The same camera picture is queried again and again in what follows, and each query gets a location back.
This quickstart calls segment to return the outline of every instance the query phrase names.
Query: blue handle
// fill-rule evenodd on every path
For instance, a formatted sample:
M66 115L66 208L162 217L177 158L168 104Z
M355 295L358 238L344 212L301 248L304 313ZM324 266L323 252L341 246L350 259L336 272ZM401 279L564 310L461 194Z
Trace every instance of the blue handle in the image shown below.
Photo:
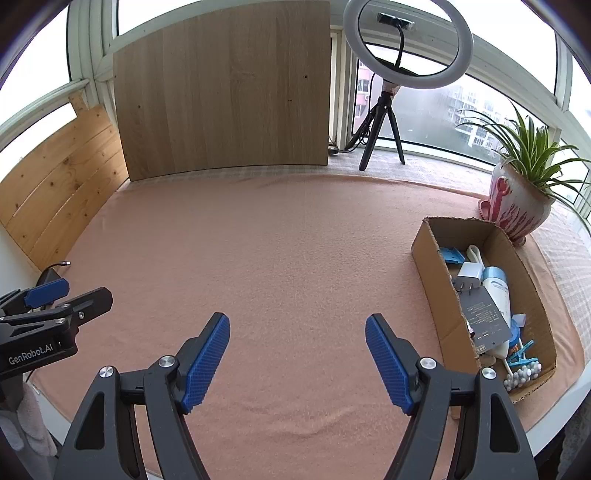
M203 402L229 341L230 320L222 315L187 373L187 385L181 401L186 413Z
M365 322L365 341L378 367L390 400L409 415L413 410L414 402L408 387L408 374L373 316Z
M69 293L70 284L65 278L59 278L29 290L25 295L24 302L27 307L37 309L65 297Z

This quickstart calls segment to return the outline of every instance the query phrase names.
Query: ring light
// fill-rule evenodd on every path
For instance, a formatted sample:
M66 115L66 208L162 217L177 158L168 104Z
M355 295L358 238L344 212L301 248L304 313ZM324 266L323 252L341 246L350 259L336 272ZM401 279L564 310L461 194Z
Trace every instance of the ring light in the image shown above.
M365 42L363 42L363 38L361 38L361 32L359 31L359 17L361 16L361 12L365 5L369 3L369 0L349 0L345 6L345 11L343 13L343 29L351 49L366 67L383 79L397 85L428 90L443 87L455 82L466 73L470 66L472 52L474 50L472 32L464 20L464 17L462 17L461 13L450 2L447 0L431 1L447 13L449 18L452 19L452 24L457 31L459 45L456 58L446 69L431 75L410 76L396 72L380 63L380 61L368 50Z

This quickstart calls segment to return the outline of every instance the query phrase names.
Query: green leaves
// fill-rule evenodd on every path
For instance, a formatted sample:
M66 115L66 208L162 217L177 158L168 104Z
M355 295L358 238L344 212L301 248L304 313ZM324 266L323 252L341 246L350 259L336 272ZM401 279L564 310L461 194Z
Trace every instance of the green leaves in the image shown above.
M459 112L470 112L471 114L464 117L464 119L470 120L460 122L459 125L481 127L493 135L502 145L502 148L497 150L497 153L503 159L503 163L510 163L520 175L529 180L538 190L566 205L579 217L587 232L591 235L588 224L579 215L574 203L554 190L551 190L552 187L556 186L566 187L576 192L577 197L580 197L585 204L591 206L579 192L579 189L572 185L579 184L582 187L591 183L576 179L563 180L561 178L563 174L561 167L563 165L581 161L587 163L591 168L591 161L585 160L584 158L569 158L548 166L548 161L552 155L563 150L578 150L578 148L574 145L559 146L558 142L550 144L547 127L536 128L530 116L526 117L526 124L526 120L523 119L515 105L513 105L513 109L515 110L517 120L508 119L507 125L495 122L485 113L465 109L459 110Z

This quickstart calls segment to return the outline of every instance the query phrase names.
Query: window frame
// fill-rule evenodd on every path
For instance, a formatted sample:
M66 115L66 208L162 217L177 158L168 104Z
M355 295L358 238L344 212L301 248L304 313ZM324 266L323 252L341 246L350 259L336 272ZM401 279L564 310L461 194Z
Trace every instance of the window frame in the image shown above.
M74 0L68 13L66 50L72 82L86 82L83 94L88 107L102 103L116 125L112 93L114 52L186 18L249 3L252 3L252 0L201 0L162 14L140 25L139 28L118 35L117 0ZM337 47L334 49L331 66L334 84L330 90L330 133L340 148L345 146L351 136L357 80L357 58L350 50L342 31L342 15L346 3L347 0L330 2L330 37L333 45ZM397 33L390 27L375 22L377 13L388 10L415 23L415 28L407 34L405 51L444 64L449 64L453 60L457 52L457 35L448 21L390 0L373 0L366 6L360 22L360 29L366 40L383 47L398 47ZM532 74L496 47L476 35L474 40L474 56L468 75L510 99L519 99L518 103L521 106L550 127L550 134L554 140L564 138L579 147L582 157L591 158L591 139L568 111L572 54L560 37L556 35L557 66L554 92L549 92ZM53 99L44 99L43 105L39 99L10 120L18 123L27 117L25 111L45 111L44 108L49 108L49 113L51 109L63 105L61 103L59 106L52 106L52 101ZM1 127L6 134L7 126Z
M368 45L373 45L373 46L376 46L376 47L384 47L384 48L390 48L390 49L392 49L392 50L396 50L396 48L395 48L395 47L391 47L390 45L377 44L377 43L373 43L373 42L369 42L369 41L367 41L366 43L367 43ZM428 58L428 57L426 57L426 56L424 56L424 55L418 55L418 54L414 54L414 53L413 53L413 55L416 55L417 57L424 58L424 59L426 59L426 60L436 61L436 60L433 60L433 59L431 59L431 58ZM359 80L359 79L358 79L358 71L355 73L355 75L356 75L356 77L355 77L355 84L357 84L357 81ZM471 77L471 78L473 78L473 79L475 79L475 80L477 80L478 82L482 82L482 83L484 83L484 84L485 84L485 85L487 85L488 87L492 88L493 90L495 90L495 91L497 91L498 93L500 93L500 94L504 95L505 97L507 97L507 98L508 98L508 99L509 99L511 102L513 102L513 103L516 103L517 105L519 105L520 107L522 107L522 108L524 108L524 109L527 109L527 108L526 108L526 107L525 107L525 106L524 106L524 105L523 105L521 102L518 102L518 101L514 100L513 98L509 97L509 96L508 96L508 95L507 95L505 92L502 92L502 91L498 90L497 88L495 88L494 86L492 86L492 85L489 85L489 84L487 84L487 83L483 82L482 80L478 79L476 76L474 76L474 75L471 75L471 74L469 74L469 73L466 73L465 75L466 75L466 76L469 76L469 77ZM473 104L473 103L476 101L476 98L475 98L473 95L474 95L474 92L470 92L470 91L464 91L464 92L463 92L463 95L458 95L458 96L457 96L457 98L455 98L455 97L454 97L454 98L455 98L455 100L456 100L456 101L460 101L460 102L462 102L462 104L463 104L463 106L462 106L462 109L467 109L467 110L477 111L477 109L476 109L476 106ZM478 137L477 137L477 134L478 134L478 132L477 132L477 131L475 132L475 131L474 131L474 129L473 129L472 127L470 128L470 131L466 131L464 128L459 128L459 131L463 132L463 133L464 133L464 134L466 134L466 135L474 135L474 136L475 136L475 138L478 138ZM355 131L354 131L354 129L353 129L353 122L351 122L351 130L350 130L350 133L349 133L349 135L352 135L352 134L354 134L354 133L355 133ZM388 141L388 142L390 142L390 141L394 142L394 140L393 140L392 138L388 138L388 137L382 137L381 135L378 135L378 139L379 139L379 140L383 140L383 141ZM483 143L482 143L482 144L478 144L478 145L480 145L480 146L484 146L484 143L485 143L485 141L486 141L486 138L484 139L484 141L483 141ZM404 145L404 144L409 144L409 145L417 145L417 146L421 146L421 147L431 148L431 149L433 149L433 150L440 150L440 151L444 151L444 152L452 153L452 154L454 154L454 155L459 155L460 157L469 158L469 159L471 159L471 160L475 160L475 161L477 161L477 162L481 162L481 163L484 163L484 164L487 164L487 165L495 165L495 163L493 163L492 161L486 161L486 160L483 160L483 159L481 159L481 158L473 157L472 155L466 155L466 154L464 154L464 153L459 153L459 152L457 152L457 151L449 150L449 149L447 149L447 148L436 147L436 146L433 146L433 145L427 145L427 144L423 144L423 143L420 143L420 142L414 142L414 141L408 141L408 140L402 140L402 144L403 144L403 145Z

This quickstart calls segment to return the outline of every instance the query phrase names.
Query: blue plastic item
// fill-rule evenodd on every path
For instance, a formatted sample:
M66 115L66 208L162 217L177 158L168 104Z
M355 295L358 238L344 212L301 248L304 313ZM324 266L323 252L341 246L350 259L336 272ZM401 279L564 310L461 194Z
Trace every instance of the blue plastic item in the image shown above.
M223 315L187 373L187 386L181 401L187 413L203 402L229 341L230 320Z
M441 253L441 256L443 256L445 263L461 265L466 261L466 257L464 257L464 255L462 255L462 252L460 252L457 248L441 247L439 251Z
M365 341L378 367L390 400L405 414L410 414L414 402L408 388L408 374L373 317L369 317L365 322Z
M537 362L538 358L535 356L533 358L524 358L524 359L519 359L519 360L515 360L514 362L507 362L507 365L509 365L510 367L521 367L523 365L529 365L532 362Z
M509 348L513 348L519 342L521 336L521 329L517 325L517 322L511 319L511 338L509 339Z
M521 354L524 353L530 346L532 346L534 344L533 340L530 340L529 342L527 342L522 349L517 350L515 353L512 353L510 356L507 357L507 362L511 362L513 359L517 358L520 359L521 358Z
M70 284L65 278L59 278L29 290L25 295L24 303L31 309L43 307L70 293Z

